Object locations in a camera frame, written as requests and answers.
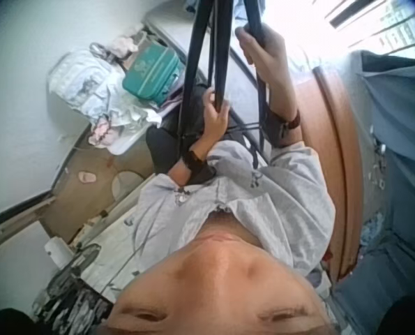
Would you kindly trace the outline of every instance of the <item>tripod leg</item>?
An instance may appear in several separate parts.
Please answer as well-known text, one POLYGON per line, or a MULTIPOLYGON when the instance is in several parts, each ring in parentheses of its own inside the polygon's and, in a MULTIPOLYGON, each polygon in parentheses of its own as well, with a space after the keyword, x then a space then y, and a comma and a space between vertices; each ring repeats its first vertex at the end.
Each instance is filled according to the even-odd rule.
POLYGON ((183 100, 178 118, 178 156, 181 155, 182 136, 186 131, 186 113, 190 113, 190 97, 198 70, 199 57, 201 55, 207 24, 212 12, 213 0, 200 0, 197 8, 195 23, 193 25, 190 49, 188 50, 186 78, 184 82, 183 100))
POLYGON ((215 108, 220 111, 226 89, 227 64, 229 62, 230 35, 234 14, 234 1, 217 2, 215 108))
POLYGON ((214 1, 213 4, 213 10, 212 10, 212 27, 210 29, 210 52, 209 52, 209 78, 207 80, 207 86, 212 86, 212 79, 213 79, 213 65, 215 64, 215 53, 216 53, 216 27, 217 27, 217 20, 218 17, 217 11, 218 6, 217 3, 218 0, 214 1))
MULTIPOLYGON (((264 47, 264 34, 262 28, 262 18, 260 17, 260 10, 258 6, 258 0, 244 0, 246 7, 246 13, 249 21, 249 32, 255 37, 257 42, 264 47)), ((258 121, 259 124, 263 124, 266 119, 267 103, 266 103, 266 84, 264 81, 257 76, 257 88, 258 88, 258 121)), ((260 131, 260 151, 263 152, 264 136, 263 132, 260 131)))

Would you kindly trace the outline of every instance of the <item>floor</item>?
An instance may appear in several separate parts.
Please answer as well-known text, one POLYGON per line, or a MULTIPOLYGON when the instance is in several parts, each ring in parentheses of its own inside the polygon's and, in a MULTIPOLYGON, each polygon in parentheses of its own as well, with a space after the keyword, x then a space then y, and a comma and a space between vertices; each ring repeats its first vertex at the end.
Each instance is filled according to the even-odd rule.
POLYGON ((83 139, 53 190, 56 201, 42 215, 41 221, 49 233, 70 242, 85 222, 114 204, 112 180, 123 171, 136 172, 144 178, 153 173, 144 138, 122 156, 94 148, 83 139), (94 173, 97 181, 83 184, 78 179, 80 171, 94 173))

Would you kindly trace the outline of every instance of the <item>gray shirt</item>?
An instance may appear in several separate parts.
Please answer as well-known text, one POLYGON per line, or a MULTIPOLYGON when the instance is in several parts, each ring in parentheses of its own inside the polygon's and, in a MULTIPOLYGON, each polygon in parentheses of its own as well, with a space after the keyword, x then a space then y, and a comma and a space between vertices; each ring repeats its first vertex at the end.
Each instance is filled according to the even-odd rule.
POLYGON ((203 185, 179 188, 159 174, 142 190, 126 223, 135 226, 138 269, 145 271, 192 241, 212 211, 232 212, 273 257, 308 274, 333 232, 335 209, 316 152, 296 143, 273 149, 271 162, 252 168, 238 142, 219 142, 208 164, 217 175, 203 185))

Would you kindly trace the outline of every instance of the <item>wrist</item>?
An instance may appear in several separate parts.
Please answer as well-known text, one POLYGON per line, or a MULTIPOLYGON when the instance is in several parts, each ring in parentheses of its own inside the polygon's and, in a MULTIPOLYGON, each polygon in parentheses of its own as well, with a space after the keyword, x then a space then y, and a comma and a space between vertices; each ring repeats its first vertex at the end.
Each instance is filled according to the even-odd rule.
POLYGON ((205 161, 207 155, 216 144, 216 142, 216 139, 207 135, 203 135, 190 147, 190 150, 193 151, 196 157, 198 157, 200 160, 205 161))
POLYGON ((286 122, 293 121, 297 116, 297 102, 292 85, 270 88, 269 107, 286 122))

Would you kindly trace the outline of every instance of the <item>closed eye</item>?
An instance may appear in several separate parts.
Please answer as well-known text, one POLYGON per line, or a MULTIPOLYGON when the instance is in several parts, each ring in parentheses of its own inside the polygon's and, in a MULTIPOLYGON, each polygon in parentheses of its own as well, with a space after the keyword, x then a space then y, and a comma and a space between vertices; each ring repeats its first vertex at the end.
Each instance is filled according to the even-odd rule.
POLYGON ((161 311, 155 311, 144 308, 127 307, 121 311, 122 314, 133 315, 135 318, 145 320, 148 322, 160 322, 163 321, 167 314, 161 311))
POLYGON ((272 310, 259 315, 260 320, 278 322, 287 319, 297 318, 299 316, 308 316, 308 312, 304 307, 285 308, 272 310))

